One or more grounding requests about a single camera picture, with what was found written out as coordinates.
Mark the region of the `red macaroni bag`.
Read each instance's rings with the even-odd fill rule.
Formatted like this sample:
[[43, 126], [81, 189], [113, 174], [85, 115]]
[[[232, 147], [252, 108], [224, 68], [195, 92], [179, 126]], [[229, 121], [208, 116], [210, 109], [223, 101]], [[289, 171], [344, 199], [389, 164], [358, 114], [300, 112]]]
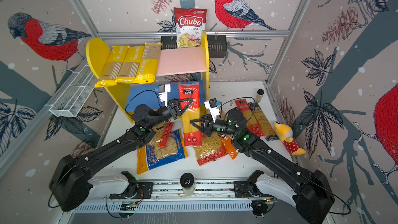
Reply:
[[202, 145], [194, 147], [195, 157], [199, 166], [216, 161], [228, 153], [217, 135], [202, 135]]

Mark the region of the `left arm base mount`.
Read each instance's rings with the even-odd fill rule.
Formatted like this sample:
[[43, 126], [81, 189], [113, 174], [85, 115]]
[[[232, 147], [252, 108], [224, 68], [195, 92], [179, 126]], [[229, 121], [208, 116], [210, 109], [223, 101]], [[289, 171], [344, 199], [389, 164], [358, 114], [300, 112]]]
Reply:
[[127, 185], [123, 191], [118, 194], [110, 194], [111, 200], [125, 199], [150, 199], [153, 191], [154, 183], [150, 181], [138, 181], [130, 172], [122, 171], [122, 179], [127, 179]]

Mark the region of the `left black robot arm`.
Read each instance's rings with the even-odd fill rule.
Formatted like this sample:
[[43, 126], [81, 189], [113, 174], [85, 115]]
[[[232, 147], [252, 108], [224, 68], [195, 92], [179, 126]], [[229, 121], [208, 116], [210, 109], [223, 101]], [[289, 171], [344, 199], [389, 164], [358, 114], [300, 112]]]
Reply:
[[182, 116], [192, 103], [192, 98], [172, 99], [158, 110], [141, 104], [131, 116], [135, 125], [119, 138], [86, 155], [63, 157], [49, 183], [51, 195], [61, 210], [68, 212], [81, 205], [93, 188], [89, 179], [120, 157], [144, 147], [155, 135], [153, 127]]

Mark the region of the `black wall basket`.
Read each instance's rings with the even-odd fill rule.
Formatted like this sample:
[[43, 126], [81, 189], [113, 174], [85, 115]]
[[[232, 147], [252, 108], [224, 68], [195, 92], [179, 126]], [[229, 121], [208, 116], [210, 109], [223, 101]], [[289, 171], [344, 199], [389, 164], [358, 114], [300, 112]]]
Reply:
[[[208, 51], [210, 58], [225, 58], [228, 54], [227, 51], [227, 38], [225, 35], [208, 35]], [[175, 49], [177, 48], [176, 36], [162, 36], [161, 37], [162, 49]]]

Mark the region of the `orange pastatime pasta bag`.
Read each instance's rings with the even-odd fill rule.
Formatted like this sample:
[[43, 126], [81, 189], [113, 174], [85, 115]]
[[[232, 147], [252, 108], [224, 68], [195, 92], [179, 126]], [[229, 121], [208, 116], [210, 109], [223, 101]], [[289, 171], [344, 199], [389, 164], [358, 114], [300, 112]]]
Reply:
[[238, 153], [236, 151], [236, 148], [232, 145], [232, 138], [229, 135], [225, 134], [219, 134], [218, 137], [220, 138], [226, 152], [229, 154], [232, 160], [234, 160], [237, 157]]

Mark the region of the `Chuba cassava chips bag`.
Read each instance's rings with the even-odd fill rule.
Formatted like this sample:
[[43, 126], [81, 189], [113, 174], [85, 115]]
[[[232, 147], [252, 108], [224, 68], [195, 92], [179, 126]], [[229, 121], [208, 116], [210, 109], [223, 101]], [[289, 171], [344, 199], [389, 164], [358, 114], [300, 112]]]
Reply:
[[200, 47], [205, 30], [207, 9], [174, 8], [177, 48]]

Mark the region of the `red noodle bag left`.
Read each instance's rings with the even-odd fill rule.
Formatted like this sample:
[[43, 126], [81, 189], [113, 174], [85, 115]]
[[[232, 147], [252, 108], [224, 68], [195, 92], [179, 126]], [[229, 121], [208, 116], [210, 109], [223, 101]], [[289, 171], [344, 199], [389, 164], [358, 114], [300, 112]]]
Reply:
[[173, 125], [173, 122], [163, 123], [155, 129], [156, 134], [152, 139], [155, 147], [166, 148], [168, 140], [171, 136]]

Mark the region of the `blue shell pasta bag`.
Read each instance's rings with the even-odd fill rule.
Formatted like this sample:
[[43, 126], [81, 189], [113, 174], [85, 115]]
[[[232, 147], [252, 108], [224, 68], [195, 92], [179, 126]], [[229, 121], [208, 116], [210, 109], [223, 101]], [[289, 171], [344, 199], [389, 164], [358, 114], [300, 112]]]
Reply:
[[138, 175], [188, 157], [181, 130], [171, 132], [166, 148], [155, 147], [152, 140], [137, 151]]

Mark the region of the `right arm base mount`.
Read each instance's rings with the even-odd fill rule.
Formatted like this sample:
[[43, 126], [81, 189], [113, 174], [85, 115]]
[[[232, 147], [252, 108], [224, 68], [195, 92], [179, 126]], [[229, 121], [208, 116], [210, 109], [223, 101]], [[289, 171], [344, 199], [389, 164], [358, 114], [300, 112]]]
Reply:
[[256, 170], [254, 171], [247, 180], [244, 181], [234, 181], [233, 188], [231, 189], [234, 192], [236, 198], [270, 198], [274, 199], [274, 196], [263, 194], [259, 188], [256, 186], [256, 182], [258, 178], [264, 175], [263, 171]]

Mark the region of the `yellow shelf unit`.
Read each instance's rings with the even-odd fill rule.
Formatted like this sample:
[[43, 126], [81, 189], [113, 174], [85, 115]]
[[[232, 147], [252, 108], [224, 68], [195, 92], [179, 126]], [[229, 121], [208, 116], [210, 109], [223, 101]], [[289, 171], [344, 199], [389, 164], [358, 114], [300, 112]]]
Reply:
[[[112, 51], [102, 39], [92, 38], [87, 42], [86, 56], [88, 64], [99, 79], [103, 67]], [[159, 100], [156, 93], [149, 93], [149, 89], [155, 89], [161, 84], [160, 77], [169, 75], [189, 74], [201, 72], [203, 75], [197, 79], [200, 82], [200, 107], [208, 100], [209, 89], [209, 54], [208, 48], [191, 47], [176, 49], [161, 49], [159, 65], [155, 81], [151, 84], [116, 84], [112, 87], [104, 87], [118, 107], [123, 111], [130, 122], [131, 115], [137, 106], [146, 104], [153, 110], [158, 107], [155, 103]]]

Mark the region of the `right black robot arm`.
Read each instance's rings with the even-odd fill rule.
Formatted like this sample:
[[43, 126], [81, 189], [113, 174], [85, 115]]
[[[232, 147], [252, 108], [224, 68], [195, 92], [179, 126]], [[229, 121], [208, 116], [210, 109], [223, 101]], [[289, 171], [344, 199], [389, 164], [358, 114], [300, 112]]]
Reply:
[[321, 224], [335, 202], [326, 176], [311, 172], [277, 153], [247, 128], [247, 120], [239, 109], [231, 110], [226, 120], [203, 115], [190, 121], [203, 134], [214, 132], [230, 135], [232, 145], [241, 153], [258, 161], [279, 176], [293, 191], [291, 197], [297, 212], [310, 224]]

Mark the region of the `red spaghetti pack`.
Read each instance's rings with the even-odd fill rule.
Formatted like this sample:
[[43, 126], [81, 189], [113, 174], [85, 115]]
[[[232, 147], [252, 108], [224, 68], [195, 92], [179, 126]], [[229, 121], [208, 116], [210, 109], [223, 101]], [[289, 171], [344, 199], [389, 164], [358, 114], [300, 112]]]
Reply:
[[184, 145], [201, 146], [202, 134], [190, 124], [190, 120], [199, 119], [201, 117], [199, 83], [179, 84], [178, 93], [179, 99], [193, 98], [193, 103], [181, 117]]
[[235, 104], [236, 107], [242, 111], [244, 117], [246, 118], [247, 128], [259, 137], [265, 136], [247, 101], [245, 99], [235, 100]]

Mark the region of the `yellow spaghetti pack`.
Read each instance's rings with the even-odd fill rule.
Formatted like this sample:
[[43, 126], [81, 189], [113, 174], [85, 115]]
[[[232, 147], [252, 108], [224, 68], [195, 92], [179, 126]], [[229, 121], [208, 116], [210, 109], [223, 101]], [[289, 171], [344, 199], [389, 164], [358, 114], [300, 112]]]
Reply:
[[117, 84], [132, 84], [140, 68], [145, 46], [130, 47], [123, 61], [118, 76], [115, 79]]
[[155, 81], [161, 47], [161, 43], [145, 43], [140, 67], [133, 82], [134, 84], [151, 84]]
[[121, 66], [128, 52], [129, 46], [113, 46], [112, 51], [103, 67], [95, 88], [104, 88], [115, 86]]

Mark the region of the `yellow plush toy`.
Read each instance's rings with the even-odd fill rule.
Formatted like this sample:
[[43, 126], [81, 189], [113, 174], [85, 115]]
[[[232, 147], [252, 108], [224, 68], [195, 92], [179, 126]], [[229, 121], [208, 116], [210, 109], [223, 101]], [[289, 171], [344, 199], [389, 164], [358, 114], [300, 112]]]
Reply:
[[306, 154], [306, 151], [300, 148], [293, 138], [293, 130], [290, 126], [275, 122], [274, 127], [276, 135], [278, 136], [279, 140], [282, 141], [290, 155], [298, 156]]

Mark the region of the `dark spaghetti pack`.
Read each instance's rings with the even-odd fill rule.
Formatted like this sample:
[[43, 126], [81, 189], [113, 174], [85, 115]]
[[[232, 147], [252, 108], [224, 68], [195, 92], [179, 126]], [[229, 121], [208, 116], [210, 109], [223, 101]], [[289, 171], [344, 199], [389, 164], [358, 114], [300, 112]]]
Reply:
[[276, 132], [272, 128], [270, 122], [266, 118], [265, 114], [263, 113], [262, 109], [258, 105], [257, 102], [249, 103], [249, 107], [251, 110], [254, 111], [254, 117], [259, 124], [261, 130], [263, 131], [265, 138], [267, 141], [275, 141], [278, 140], [278, 136]]

